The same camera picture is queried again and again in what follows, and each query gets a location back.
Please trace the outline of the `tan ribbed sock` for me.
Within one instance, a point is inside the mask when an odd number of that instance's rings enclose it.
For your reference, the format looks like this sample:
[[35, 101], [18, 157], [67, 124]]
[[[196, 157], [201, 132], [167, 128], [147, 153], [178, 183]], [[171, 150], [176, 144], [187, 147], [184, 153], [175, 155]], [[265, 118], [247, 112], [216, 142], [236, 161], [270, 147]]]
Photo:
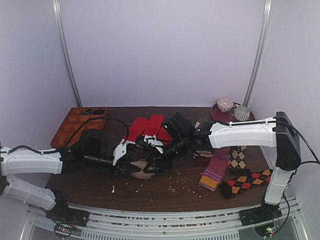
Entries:
[[147, 163], [147, 160], [143, 158], [138, 161], [131, 162], [132, 165], [140, 168], [140, 171], [130, 173], [129, 175], [139, 180], [150, 180], [154, 176], [154, 173], [144, 172], [144, 168], [147, 166]]

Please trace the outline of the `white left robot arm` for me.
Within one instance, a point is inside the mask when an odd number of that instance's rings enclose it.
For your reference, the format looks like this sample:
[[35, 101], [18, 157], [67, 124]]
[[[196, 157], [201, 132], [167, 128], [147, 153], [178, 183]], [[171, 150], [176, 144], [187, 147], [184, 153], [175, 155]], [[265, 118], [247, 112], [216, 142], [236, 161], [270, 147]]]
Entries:
[[69, 175], [93, 167], [110, 169], [113, 176], [141, 171], [127, 158], [129, 144], [121, 142], [112, 154], [102, 153], [106, 148], [104, 134], [97, 129], [83, 131], [71, 147], [50, 150], [34, 150], [28, 146], [5, 148], [0, 158], [0, 194], [38, 206], [48, 215], [67, 222], [72, 218], [72, 211], [60, 191], [40, 188], [15, 175]]

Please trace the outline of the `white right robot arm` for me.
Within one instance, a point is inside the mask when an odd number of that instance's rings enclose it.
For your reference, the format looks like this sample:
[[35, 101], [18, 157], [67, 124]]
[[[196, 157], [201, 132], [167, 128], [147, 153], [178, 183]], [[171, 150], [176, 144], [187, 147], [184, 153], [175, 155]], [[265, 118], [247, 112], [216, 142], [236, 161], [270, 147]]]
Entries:
[[256, 210], [259, 220], [268, 220], [280, 203], [289, 179], [301, 164], [300, 138], [285, 112], [275, 117], [243, 122], [205, 122], [194, 127], [180, 112], [161, 124], [172, 140], [153, 158], [144, 173], [163, 173], [172, 169], [172, 162], [188, 151], [215, 150], [234, 146], [263, 146], [276, 148], [277, 159], [264, 204]]

